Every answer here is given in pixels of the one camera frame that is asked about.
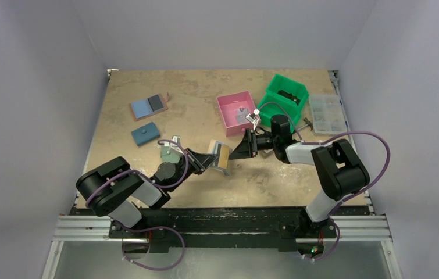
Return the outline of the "tan card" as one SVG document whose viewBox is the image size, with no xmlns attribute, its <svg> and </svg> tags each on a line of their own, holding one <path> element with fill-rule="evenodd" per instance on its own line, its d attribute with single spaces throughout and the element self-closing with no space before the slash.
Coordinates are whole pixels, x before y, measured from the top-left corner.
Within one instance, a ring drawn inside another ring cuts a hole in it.
<svg viewBox="0 0 439 279">
<path fill-rule="evenodd" d="M 218 143 L 216 154 L 218 156 L 216 166 L 222 170 L 227 170 L 229 165 L 230 147 L 228 145 Z"/>
</svg>

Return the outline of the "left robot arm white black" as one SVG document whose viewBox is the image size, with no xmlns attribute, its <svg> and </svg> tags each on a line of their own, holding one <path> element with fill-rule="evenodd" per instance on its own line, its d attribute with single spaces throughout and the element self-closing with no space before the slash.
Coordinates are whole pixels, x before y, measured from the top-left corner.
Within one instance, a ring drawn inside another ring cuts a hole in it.
<svg viewBox="0 0 439 279">
<path fill-rule="evenodd" d="M 76 189 L 85 199 L 86 207 L 98 217 L 111 217 L 130 237 L 138 238 L 147 228 L 147 217 L 129 198 L 150 209 L 159 209 L 170 200 L 170 192 L 190 175 L 205 172 L 217 159 L 216 154 L 187 148 L 178 162 L 163 162 L 154 175 L 147 177 L 118 156 L 83 174 L 76 182 Z"/>
</svg>

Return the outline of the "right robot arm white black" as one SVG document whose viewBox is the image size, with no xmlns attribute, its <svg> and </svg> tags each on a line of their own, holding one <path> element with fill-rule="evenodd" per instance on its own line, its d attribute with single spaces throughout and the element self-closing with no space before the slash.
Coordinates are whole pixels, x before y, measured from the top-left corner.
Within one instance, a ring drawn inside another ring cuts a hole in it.
<svg viewBox="0 0 439 279">
<path fill-rule="evenodd" d="M 327 223 L 330 212 L 344 197 L 370 183 L 369 173 L 348 140 L 339 139 L 328 146 L 308 145 L 293 139 L 286 115 L 274 115 L 270 122 L 269 132 L 245 131 L 229 159 L 253 158 L 258 151 L 271 149 L 283 163 L 313 165 L 322 188 L 300 212 L 293 230 L 298 235 L 312 237 Z"/>
</svg>

